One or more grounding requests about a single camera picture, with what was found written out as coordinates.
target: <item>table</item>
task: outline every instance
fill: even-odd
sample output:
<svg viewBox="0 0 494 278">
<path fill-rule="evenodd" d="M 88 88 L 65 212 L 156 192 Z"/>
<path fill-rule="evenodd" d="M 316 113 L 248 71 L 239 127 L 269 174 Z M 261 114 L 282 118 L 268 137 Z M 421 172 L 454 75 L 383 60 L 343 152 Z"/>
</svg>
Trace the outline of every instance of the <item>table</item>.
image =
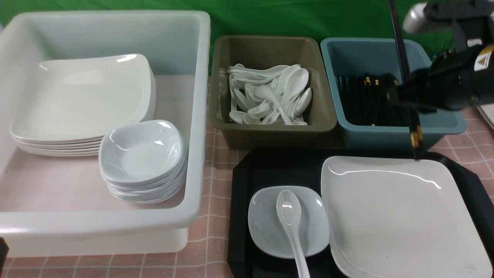
<svg viewBox="0 0 494 278">
<path fill-rule="evenodd" d="M 494 198 L 494 131 L 479 112 L 463 111 L 467 129 L 431 150 L 479 176 Z M 232 169 L 248 151 L 230 150 L 221 131 L 206 127 L 201 215 L 178 253 L 8 258 L 1 278 L 231 278 L 226 263 Z"/>
</svg>

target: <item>blue plastic bin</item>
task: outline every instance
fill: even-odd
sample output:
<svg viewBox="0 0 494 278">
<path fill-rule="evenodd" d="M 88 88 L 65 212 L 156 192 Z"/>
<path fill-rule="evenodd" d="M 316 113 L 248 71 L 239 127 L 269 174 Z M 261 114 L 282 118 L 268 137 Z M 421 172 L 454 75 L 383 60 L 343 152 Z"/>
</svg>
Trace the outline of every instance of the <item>blue plastic bin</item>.
<svg viewBox="0 0 494 278">
<path fill-rule="evenodd" d="M 410 70 L 429 67 L 431 60 L 416 42 L 405 40 Z M 349 123 L 343 112 L 335 76 L 391 73 L 401 82 L 400 66 L 393 39 L 328 38 L 321 42 L 324 65 L 336 109 L 338 123 L 343 130 L 346 148 L 410 150 L 408 127 L 356 126 Z M 460 112 L 438 110 L 420 114 L 424 147 L 430 149 L 448 134 L 460 134 L 466 129 Z"/>
</svg>

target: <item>yellow label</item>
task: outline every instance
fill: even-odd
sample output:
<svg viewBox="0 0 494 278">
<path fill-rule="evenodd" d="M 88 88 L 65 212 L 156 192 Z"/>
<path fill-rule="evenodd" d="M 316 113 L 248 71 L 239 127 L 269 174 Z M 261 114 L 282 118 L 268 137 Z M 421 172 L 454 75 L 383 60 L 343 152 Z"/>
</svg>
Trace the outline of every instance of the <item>yellow label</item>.
<svg viewBox="0 0 494 278">
<path fill-rule="evenodd" d="M 485 70 L 489 67 L 489 61 L 491 59 L 492 52 L 494 51 L 494 45 L 486 46 L 475 59 L 474 71 Z"/>
<path fill-rule="evenodd" d="M 483 50 L 479 53 L 479 55 L 489 54 L 489 53 L 492 53 L 492 51 L 494 51 L 494 45 L 486 46 L 486 48 L 484 48 L 484 49 L 483 49 Z"/>
</svg>

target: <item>stack of plates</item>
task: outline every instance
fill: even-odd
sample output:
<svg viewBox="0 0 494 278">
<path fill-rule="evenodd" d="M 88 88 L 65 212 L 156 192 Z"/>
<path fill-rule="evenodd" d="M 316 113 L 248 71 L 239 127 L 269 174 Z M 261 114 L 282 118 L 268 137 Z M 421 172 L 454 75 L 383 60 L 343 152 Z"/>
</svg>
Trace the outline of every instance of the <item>stack of plates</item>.
<svg viewBox="0 0 494 278">
<path fill-rule="evenodd" d="M 163 202 L 185 183 L 185 142 L 168 121 L 123 126 L 103 138 L 99 166 L 116 198 L 136 204 Z"/>
<path fill-rule="evenodd" d="M 151 120 L 155 102 L 142 55 L 45 61 L 26 84 L 10 133 L 29 153 L 97 155 L 111 130 Z"/>
</svg>

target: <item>stack of bowls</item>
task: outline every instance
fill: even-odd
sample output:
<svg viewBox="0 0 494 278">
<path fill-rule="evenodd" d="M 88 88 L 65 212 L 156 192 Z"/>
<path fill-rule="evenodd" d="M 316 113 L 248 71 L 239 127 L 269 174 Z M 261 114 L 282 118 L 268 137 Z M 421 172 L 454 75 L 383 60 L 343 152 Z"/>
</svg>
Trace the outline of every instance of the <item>stack of bowls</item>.
<svg viewBox="0 0 494 278">
<path fill-rule="evenodd" d="M 154 204 L 173 197 L 184 185 L 187 150 L 182 134 L 171 122 L 141 122 L 104 136 L 99 166 L 114 197 Z"/>
</svg>

